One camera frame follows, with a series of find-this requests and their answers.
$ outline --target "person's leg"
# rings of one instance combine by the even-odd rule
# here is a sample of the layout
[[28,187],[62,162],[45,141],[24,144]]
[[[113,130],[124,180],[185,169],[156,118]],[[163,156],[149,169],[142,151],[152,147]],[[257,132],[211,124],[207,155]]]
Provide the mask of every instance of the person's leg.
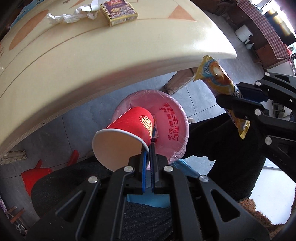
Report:
[[[33,186],[33,207],[42,218],[88,177],[98,175],[103,179],[112,173],[95,157],[50,173]],[[170,209],[126,202],[124,213],[121,240],[171,240],[173,225]]]
[[216,160],[208,176],[236,201],[250,196],[266,159],[252,124],[242,140],[226,113],[189,125],[183,158],[191,155]]

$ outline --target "paper cup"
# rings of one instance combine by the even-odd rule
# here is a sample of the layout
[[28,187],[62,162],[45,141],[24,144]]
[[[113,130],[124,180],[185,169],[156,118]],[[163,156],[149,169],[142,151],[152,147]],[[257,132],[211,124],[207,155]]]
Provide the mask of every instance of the paper cup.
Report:
[[98,131],[92,142],[98,161],[111,171],[124,167],[129,158],[141,154],[142,145],[149,152],[154,120],[150,112],[134,107]]

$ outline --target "checkered tablecloth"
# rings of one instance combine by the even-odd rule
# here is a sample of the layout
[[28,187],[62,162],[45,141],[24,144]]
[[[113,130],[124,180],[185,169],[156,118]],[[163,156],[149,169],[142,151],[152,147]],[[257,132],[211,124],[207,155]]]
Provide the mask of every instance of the checkered tablecloth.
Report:
[[283,44],[273,26],[271,26],[267,18],[264,17],[252,3],[248,0],[239,0],[237,6],[254,21],[270,44],[276,58],[290,58],[287,47]]

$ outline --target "red stool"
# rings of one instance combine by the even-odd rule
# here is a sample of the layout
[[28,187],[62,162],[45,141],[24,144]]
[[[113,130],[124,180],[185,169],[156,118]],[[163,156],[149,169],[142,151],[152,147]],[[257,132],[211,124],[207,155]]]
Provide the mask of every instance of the red stool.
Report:
[[[68,161],[67,166],[71,166],[71,165],[75,164],[77,162],[78,158],[79,158],[79,153],[77,150],[74,150],[69,161]],[[22,179],[25,184],[25,189],[26,189],[27,193],[29,194],[29,196],[31,196],[31,191],[32,191],[34,184],[40,178],[43,178],[44,176],[46,176],[49,173],[52,173],[51,168],[41,167],[41,166],[42,166],[42,160],[39,160],[37,165],[35,166],[35,168],[27,170],[21,174]]]

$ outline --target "yellow snack package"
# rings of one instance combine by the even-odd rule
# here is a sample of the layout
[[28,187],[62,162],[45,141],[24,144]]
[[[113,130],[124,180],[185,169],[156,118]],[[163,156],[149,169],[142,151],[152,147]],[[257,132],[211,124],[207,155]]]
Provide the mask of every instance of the yellow snack package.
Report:
[[[224,69],[219,63],[209,55],[203,58],[201,65],[198,67],[193,81],[202,80],[213,95],[217,97],[220,94],[231,95],[237,98],[243,98],[239,88],[227,76]],[[235,117],[232,110],[225,111],[228,113],[233,123],[239,131],[239,136],[244,139],[249,130],[250,121]]]

